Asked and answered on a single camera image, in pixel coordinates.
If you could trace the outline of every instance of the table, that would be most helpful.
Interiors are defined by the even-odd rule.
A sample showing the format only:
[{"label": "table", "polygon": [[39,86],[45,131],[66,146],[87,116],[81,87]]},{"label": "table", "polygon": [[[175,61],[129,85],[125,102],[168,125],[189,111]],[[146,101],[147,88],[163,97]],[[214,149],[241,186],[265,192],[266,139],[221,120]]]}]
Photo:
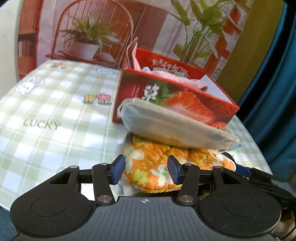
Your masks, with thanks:
[{"label": "table", "polygon": [[[53,67],[56,62],[62,66]],[[111,95],[118,70],[48,60],[20,83],[36,77],[45,83],[20,95],[13,88],[0,100],[0,206],[10,209],[23,193],[63,167],[93,165],[115,158],[127,132],[112,122],[112,105],[84,104],[84,95]],[[263,155],[235,116],[227,126],[242,147],[231,152],[237,163],[271,173]]]}]

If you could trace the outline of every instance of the barcode label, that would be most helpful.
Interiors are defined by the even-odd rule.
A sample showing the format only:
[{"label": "barcode label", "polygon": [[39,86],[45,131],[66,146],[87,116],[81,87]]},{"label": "barcode label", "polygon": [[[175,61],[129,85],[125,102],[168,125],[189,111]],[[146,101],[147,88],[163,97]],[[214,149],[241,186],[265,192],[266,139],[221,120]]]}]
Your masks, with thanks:
[{"label": "barcode label", "polygon": [[162,68],[154,67],[153,70],[164,71],[164,72],[167,72],[167,73],[170,73],[170,74],[174,74],[175,76],[184,77],[184,78],[187,78],[187,76],[188,76],[187,73],[179,72],[179,71],[173,71],[173,70],[169,70],[169,69],[162,69]]}]

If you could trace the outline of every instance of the cardboard box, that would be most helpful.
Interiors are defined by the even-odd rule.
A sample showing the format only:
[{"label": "cardboard box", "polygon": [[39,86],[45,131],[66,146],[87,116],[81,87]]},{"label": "cardboard box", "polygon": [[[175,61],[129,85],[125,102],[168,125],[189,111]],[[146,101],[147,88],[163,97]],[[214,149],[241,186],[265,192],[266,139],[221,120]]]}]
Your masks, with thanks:
[{"label": "cardboard box", "polygon": [[208,90],[205,93],[165,78],[135,71],[128,68],[128,60],[125,57],[121,81],[116,91],[112,119],[114,122],[121,122],[117,117],[117,108],[127,98],[151,101],[219,129],[224,129],[238,111],[239,107],[235,102],[203,71],[139,48],[136,58],[141,68],[147,66],[150,70],[161,69],[188,79],[200,79],[208,85]]}]

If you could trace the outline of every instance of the floral oven mitt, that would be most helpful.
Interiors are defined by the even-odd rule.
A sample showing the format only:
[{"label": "floral oven mitt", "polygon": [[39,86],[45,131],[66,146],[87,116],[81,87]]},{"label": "floral oven mitt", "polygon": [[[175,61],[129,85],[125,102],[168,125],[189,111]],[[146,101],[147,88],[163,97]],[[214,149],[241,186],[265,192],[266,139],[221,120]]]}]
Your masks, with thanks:
[{"label": "floral oven mitt", "polygon": [[124,149],[126,168],[124,175],[136,189],[145,193],[158,193],[179,190],[182,185],[175,185],[167,170],[167,158],[173,155],[184,164],[190,162],[201,169],[212,170],[220,165],[234,170],[234,163],[221,154],[205,149],[186,150],[152,142],[138,136]]}]

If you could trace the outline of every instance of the olive green wall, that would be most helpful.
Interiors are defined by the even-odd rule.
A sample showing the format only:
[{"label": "olive green wall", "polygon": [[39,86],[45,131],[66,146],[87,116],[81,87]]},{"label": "olive green wall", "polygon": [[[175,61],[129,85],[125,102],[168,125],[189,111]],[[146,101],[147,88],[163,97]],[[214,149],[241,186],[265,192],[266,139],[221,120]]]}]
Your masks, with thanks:
[{"label": "olive green wall", "polygon": [[217,83],[237,103],[258,71],[272,42],[284,2],[255,0],[245,28]]}]

